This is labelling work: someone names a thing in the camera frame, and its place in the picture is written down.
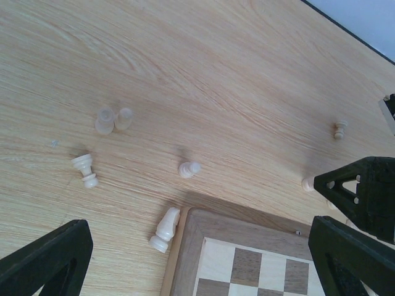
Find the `white piece pair one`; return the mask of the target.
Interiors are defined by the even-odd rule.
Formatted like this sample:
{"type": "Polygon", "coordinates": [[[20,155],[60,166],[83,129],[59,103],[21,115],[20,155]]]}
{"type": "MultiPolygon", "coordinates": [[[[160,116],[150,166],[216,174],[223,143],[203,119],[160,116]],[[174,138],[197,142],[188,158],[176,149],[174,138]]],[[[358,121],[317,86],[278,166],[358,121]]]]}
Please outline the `white piece pair one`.
{"type": "Polygon", "coordinates": [[[95,130],[102,135],[110,134],[114,129],[115,115],[110,107],[103,107],[97,112],[95,130]]]}
{"type": "Polygon", "coordinates": [[[130,127],[133,117],[133,112],[129,108],[120,109],[117,114],[114,124],[118,130],[126,130],[130,127]]]}

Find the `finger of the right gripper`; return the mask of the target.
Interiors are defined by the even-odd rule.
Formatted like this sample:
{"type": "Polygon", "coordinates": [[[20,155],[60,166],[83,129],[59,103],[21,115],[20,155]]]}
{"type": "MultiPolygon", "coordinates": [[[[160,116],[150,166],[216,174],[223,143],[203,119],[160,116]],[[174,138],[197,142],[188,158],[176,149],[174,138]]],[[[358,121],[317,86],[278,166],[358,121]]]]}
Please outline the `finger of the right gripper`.
{"type": "Polygon", "coordinates": [[[394,158],[365,157],[315,176],[314,189],[361,231],[394,243],[394,158]]]}

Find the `white pawn board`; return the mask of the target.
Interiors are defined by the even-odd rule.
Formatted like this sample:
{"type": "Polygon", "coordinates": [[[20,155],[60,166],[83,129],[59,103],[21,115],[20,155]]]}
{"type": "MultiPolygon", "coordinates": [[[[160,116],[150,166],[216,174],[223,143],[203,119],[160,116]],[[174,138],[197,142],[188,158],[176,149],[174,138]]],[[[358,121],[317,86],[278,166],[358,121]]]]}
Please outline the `white pawn board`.
{"type": "Polygon", "coordinates": [[[201,165],[198,162],[184,162],[179,168],[178,172],[182,178],[191,178],[201,170],[201,165]]]}
{"type": "Polygon", "coordinates": [[[302,188],[307,192],[314,191],[314,177],[304,178],[302,180],[302,188]]]}

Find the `wooden chess board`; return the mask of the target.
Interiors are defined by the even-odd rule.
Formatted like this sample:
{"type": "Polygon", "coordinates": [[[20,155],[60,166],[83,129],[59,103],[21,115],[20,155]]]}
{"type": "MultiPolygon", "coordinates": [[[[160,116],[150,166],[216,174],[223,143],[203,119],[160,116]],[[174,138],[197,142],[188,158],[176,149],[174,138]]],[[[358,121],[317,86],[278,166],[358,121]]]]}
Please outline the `wooden chess board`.
{"type": "Polygon", "coordinates": [[[162,295],[323,295],[310,228],[259,214],[253,223],[200,208],[180,209],[168,243],[162,295]]]}

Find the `white piece pair right one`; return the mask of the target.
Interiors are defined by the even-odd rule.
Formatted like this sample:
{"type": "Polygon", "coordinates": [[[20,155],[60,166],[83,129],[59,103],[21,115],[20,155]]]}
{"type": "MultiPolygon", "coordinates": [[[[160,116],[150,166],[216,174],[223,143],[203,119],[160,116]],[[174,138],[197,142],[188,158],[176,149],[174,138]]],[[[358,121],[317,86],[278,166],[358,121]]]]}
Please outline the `white piece pair right one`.
{"type": "Polygon", "coordinates": [[[133,112],[129,108],[120,109],[117,114],[114,124],[118,130],[126,130],[130,127],[133,117],[133,112]]]}

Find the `white pawn top right board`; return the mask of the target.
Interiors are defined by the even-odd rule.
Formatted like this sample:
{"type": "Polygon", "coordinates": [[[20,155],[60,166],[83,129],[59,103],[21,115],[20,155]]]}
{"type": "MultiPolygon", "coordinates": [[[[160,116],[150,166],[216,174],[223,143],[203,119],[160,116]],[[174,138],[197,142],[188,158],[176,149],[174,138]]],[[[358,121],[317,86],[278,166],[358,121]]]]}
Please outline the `white pawn top right board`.
{"type": "Polygon", "coordinates": [[[314,191],[314,177],[304,178],[302,180],[302,188],[307,192],[314,191]]]}

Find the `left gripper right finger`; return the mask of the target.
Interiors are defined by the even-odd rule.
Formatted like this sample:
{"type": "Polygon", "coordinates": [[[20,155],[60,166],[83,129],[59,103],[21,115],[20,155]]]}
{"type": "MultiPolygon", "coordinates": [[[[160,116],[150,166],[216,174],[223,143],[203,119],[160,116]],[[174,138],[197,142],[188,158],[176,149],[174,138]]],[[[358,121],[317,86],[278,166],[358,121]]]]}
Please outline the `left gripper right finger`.
{"type": "Polygon", "coordinates": [[[394,295],[394,249],[330,216],[315,216],[308,246],[325,295],[394,295]]]}

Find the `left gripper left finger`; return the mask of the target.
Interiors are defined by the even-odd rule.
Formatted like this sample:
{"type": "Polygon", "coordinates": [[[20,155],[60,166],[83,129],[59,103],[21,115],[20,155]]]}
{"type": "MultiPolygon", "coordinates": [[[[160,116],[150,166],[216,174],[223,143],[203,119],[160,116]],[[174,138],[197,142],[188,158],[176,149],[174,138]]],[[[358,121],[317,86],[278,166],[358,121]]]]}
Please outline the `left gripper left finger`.
{"type": "Polygon", "coordinates": [[[86,220],[72,220],[1,259],[1,295],[79,295],[93,251],[86,220]]]}

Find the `white pawn far centre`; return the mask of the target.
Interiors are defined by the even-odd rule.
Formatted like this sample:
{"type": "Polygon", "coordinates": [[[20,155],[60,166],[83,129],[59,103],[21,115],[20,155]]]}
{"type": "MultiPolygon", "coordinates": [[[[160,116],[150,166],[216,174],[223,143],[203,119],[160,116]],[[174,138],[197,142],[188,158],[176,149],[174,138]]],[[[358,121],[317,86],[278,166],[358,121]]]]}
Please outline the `white pawn far centre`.
{"type": "Polygon", "coordinates": [[[335,123],[336,131],[334,133],[334,138],[340,140],[344,138],[345,129],[348,126],[348,122],[344,120],[337,121],[335,123]]]}

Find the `white piece pair left one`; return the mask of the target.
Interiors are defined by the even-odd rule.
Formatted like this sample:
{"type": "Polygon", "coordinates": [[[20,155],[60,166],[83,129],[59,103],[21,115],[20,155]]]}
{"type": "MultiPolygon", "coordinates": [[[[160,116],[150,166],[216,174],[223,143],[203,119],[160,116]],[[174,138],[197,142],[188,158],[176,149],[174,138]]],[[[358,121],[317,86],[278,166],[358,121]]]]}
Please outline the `white piece pair left one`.
{"type": "Polygon", "coordinates": [[[110,107],[103,107],[97,112],[95,130],[102,135],[110,134],[114,129],[115,115],[110,107]]]}

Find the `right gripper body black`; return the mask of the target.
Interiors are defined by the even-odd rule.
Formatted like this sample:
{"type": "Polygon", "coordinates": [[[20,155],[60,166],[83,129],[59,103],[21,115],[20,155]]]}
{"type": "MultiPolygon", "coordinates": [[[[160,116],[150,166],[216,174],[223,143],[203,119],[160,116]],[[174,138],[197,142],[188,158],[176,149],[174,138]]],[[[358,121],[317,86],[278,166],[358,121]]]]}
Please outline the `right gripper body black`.
{"type": "Polygon", "coordinates": [[[391,130],[391,134],[395,135],[395,93],[386,95],[378,102],[378,105],[391,130]]]}

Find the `white pawn beside board top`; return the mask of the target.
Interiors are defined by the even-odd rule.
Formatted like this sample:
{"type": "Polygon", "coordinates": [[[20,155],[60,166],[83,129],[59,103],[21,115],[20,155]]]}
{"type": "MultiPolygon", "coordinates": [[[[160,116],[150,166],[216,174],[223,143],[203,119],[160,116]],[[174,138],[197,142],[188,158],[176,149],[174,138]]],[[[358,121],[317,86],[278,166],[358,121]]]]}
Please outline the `white pawn beside board top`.
{"type": "Polygon", "coordinates": [[[337,210],[338,208],[334,205],[334,203],[330,202],[329,200],[326,201],[326,204],[330,210],[337,210]]]}

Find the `white pawn top left board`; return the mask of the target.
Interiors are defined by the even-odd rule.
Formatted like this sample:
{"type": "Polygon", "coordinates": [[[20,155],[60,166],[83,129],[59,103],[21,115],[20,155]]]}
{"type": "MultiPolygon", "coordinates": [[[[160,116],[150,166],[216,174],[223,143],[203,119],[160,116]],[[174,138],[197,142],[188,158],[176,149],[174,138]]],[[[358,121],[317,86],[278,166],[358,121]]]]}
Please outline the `white pawn top left board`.
{"type": "Polygon", "coordinates": [[[184,162],[179,168],[178,172],[182,178],[191,178],[201,170],[201,165],[198,162],[184,162]]]}

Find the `white pawn lying left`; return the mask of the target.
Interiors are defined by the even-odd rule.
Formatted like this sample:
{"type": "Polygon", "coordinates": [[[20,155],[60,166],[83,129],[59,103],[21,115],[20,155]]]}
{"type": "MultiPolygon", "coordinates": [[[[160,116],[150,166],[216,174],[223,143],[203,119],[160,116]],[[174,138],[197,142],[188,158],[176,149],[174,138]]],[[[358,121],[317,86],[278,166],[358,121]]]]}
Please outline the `white pawn lying left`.
{"type": "Polygon", "coordinates": [[[93,158],[91,154],[85,154],[76,157],[71,160],[71,163],[75,169],[80,171],[83,175],[82,181],[86,188],[93,188],[98,185],[99,181],[96,177],[96,173],[92,171],[93,158]]]}

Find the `white knight chess piece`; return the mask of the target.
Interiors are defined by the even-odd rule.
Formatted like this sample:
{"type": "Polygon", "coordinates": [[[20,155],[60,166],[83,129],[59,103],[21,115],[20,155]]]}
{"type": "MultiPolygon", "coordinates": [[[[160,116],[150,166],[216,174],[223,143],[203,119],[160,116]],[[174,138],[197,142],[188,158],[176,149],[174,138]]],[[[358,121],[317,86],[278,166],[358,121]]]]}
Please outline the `white knight chess piece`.
{"type": "Polygon", "coordinates": [[[176,226],[180,219],[180,209],[171,207],[157,225],[155,234],[150,238],[149,245],[156,250],[165,253],[168,243],[175,235],[176,226]]]}

